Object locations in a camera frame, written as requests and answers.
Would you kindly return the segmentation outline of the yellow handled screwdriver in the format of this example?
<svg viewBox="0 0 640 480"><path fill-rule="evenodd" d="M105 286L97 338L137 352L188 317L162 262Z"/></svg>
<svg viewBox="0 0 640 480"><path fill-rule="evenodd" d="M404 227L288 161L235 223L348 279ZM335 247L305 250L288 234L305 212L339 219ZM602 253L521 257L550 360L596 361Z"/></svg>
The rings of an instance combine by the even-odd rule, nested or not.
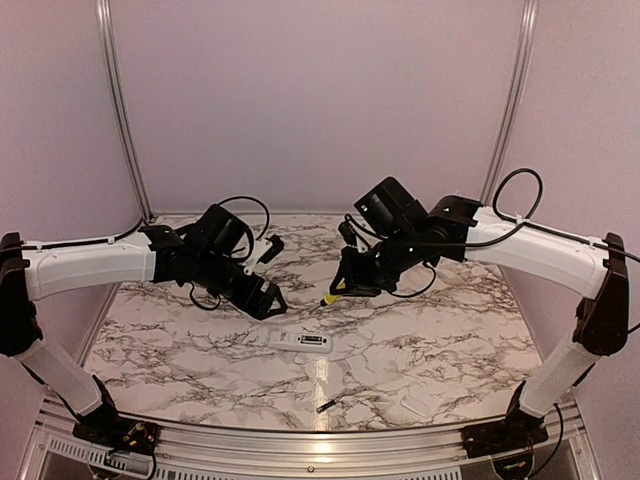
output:
<svg viewBox="0 0 640 480"><path fill-rule="evenodd" d="M342 298L341 295L332 295L330 293L325 294L320 300L320 305L322 307L330 306L336 303L338 300Z"/></svg>

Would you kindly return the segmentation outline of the white remote control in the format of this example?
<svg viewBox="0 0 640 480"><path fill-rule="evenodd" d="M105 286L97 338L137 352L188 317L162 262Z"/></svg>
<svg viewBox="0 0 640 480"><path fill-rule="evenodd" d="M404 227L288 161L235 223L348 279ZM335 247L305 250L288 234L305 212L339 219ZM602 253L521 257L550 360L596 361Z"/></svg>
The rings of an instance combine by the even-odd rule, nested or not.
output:
<svg viewBox="0 0 640 480"><path fill-rule="evenodd" d="M330 336L303 332L279 332L274 334L267 343L274 350L328 354L333 350L333 340Z"/></svg>

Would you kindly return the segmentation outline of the white battery compartment cover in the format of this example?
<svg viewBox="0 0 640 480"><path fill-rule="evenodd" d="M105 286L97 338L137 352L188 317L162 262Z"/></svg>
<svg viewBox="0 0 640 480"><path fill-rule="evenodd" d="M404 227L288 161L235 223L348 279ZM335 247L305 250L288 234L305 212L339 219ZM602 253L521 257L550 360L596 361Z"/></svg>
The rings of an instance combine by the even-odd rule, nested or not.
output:
<svg viewBox="0 0 640 480"><path fill-rule="evenodd" d="M428 417L430 413L430 407L426 403L418 400L413 396L403 396L400 400L400 405L405 409L413 412L414 414L424 418Z"/></svg>

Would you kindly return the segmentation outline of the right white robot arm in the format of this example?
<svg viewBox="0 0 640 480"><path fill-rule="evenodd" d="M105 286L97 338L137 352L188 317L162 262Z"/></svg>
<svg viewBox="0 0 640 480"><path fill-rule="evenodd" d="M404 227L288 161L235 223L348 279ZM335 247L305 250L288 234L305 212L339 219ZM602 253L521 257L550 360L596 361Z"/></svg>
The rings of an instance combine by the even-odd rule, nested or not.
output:
<svg viewBox="0 0 640 480"><path fill-rule="evenodd" d="M357 246L348 221L346 245L329 292L338 297L393 294L400 276L418 264L446 258L518 270L577 293L577 324L542 366L514 393L495 438L515 448L529 437L553 403L574 387L602 357L619 352L629 335L630 287L622 238L599 240L535 224L529 215L510 217L496 205L448 195L426 210L398 180L387 177L355 203L377 242Z"/></svg>

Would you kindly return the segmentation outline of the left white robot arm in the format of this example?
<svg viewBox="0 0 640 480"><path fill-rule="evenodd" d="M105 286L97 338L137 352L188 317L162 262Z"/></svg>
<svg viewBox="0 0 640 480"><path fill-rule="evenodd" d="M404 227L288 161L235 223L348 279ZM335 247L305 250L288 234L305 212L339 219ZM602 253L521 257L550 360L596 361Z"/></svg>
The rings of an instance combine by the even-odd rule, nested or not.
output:
<svg viewBox="0 0 640 480"><path fill-rule="evenodd" d="M255 320L286 312L281 289L257 275L284 248L279 236L255 238L221 204L195 222L134 228L125 235L44 244L18 233L1 240L1 353L16 359L106 445L125 438L126 423L102 383L45 338L35 303L71 290L124 282L199 286Z"/></svg>

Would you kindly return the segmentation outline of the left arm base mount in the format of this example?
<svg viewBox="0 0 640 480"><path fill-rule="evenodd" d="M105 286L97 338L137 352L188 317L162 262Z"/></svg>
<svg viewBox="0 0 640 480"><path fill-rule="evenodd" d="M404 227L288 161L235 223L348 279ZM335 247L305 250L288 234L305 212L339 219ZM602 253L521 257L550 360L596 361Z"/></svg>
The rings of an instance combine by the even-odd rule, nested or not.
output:
<svg viewBox="0 0 640 480"><path fill-rule="evenodd" d="M109 447L115 452L151 456L158 442L160 426L154 422L123 417L104 384L93 377L99 392L99 405L86 415L74 413L76 438Z"/></svg>

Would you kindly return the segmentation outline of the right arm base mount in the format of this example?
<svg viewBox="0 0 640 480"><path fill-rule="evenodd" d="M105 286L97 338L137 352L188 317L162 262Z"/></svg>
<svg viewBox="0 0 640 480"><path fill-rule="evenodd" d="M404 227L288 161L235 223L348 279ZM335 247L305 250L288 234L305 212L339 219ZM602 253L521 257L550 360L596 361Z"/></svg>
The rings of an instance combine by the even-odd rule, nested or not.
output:
<svg viewBox="0 0 640 480"><path fill-rule="evenodd" d="M544 418L521 409L521 391L514 392L503 419L462 428L463 448L469 458L530 448L549 439Z"/></svg>

